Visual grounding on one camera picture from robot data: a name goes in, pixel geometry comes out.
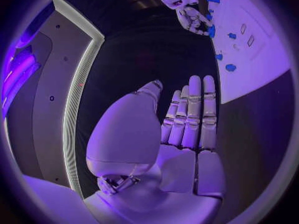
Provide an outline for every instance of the led light strip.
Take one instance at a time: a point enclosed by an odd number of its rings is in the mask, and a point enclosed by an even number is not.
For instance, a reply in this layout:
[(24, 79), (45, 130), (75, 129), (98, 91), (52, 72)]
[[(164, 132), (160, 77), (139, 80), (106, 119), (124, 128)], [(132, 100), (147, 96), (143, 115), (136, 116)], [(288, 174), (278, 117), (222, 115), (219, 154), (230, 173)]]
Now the led light strip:
[(61, 13), (92, 38), (92, 41), (81, 57), (73, 77), (63, 118), (63, 153), (66, 173), (70, 187), (83, 198), (76, 166), (76, 121), (84, 84), (100, 47), (104, 42), (104, 36), (91, 22), (64, 0), (53, 0), (53, 2), (57, 12)]

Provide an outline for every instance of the white panel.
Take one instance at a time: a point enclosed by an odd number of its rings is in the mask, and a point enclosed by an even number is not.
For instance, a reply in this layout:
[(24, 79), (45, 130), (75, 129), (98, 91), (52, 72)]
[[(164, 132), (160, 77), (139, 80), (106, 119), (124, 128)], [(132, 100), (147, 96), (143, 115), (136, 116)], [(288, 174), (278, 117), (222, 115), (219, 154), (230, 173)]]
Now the white panel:
[[(290, 68), (286, 50), (270, 23), (272, 15), (261, 13), (260, 5), (251, 0), (209, 2), (216, 27), (212, 41), (216, 54), (223, 55), (218, 60), (222, 104), (266, 85)], [(237, 39), (229, 38), (229, 33)], [(227, 71), (227, 64), (235, 65), (236, 70)]]

